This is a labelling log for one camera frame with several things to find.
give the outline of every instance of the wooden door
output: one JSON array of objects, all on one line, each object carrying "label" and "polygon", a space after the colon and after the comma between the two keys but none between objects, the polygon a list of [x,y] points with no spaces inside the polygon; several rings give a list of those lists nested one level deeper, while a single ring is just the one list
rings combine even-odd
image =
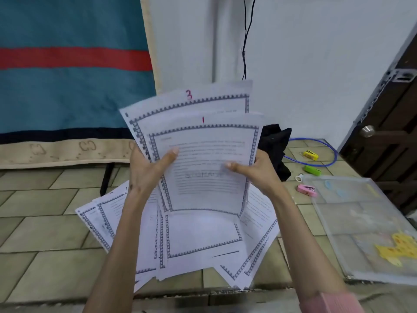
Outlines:
[{"label": "wooden door", "polygon": [[[362,176],[372,178],[407,214],[417,209],[417,78],[395,82],[407,73],[400,69],[417,69],[417,37],[396,69],[385,75],[380,83],[383,91],[353,130],[341,155]],[[360,131],[368,125],[376,132],[372,137],[362,137]]]}]

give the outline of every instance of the pink stapler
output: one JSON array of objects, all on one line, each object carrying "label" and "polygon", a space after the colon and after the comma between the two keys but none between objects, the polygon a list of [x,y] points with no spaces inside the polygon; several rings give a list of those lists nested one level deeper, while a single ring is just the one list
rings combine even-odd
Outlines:
[{"label": "pink stapler", "polygon": [[300,184],[297,186],[297,191],[314,198],[317,196],[316,188],[313,186],[305,186],[304,184]]}]

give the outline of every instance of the door knob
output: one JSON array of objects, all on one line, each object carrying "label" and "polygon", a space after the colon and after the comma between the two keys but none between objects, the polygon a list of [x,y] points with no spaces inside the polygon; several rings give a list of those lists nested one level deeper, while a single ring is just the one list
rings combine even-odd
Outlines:
[{"label": "door knob", "polygon": [[375,135],[375,129],[372,125],[367,125],[359,131],[360,136],[368,138]]}]

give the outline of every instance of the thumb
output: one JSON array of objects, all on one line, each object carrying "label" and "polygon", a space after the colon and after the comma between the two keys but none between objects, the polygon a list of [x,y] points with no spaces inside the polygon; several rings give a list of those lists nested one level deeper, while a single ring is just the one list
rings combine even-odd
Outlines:
[{"label": "thumb", "polygon": [[175,159],[177,159],[178,153],[179,148],[175,147],[169,150],[164,157],[155,163],[155,170],[159,174],[159,177],[162,176],[165,170],[175,161]]},{"label": "thumb", "polygon": [[237,162],[226,163],[226,168],[230,171],[243,174],[246,177],[249,177],[249,175],[251,174],[251,168],[249,166],[241,165]]}]

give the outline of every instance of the hand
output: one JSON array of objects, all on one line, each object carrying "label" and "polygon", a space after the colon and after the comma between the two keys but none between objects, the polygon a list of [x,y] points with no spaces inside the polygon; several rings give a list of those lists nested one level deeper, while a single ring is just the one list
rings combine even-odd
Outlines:
[{"label": "hand", "polygon": [[226,167],[233,172],[243,174],[270,199],[276,191],[284,187],[275,172],[268,154],[260,149],[256,152],[255,163],[252,166],[229,162],[226,163]]},{"label": "hand", "polygon": [[141,193],[148,198],[158,185],[159,179],[165,170],[178,156],[179,149],[174,148],[167,152],[161,160],[151,163],[135,144],[130,159],[129,192]]}]

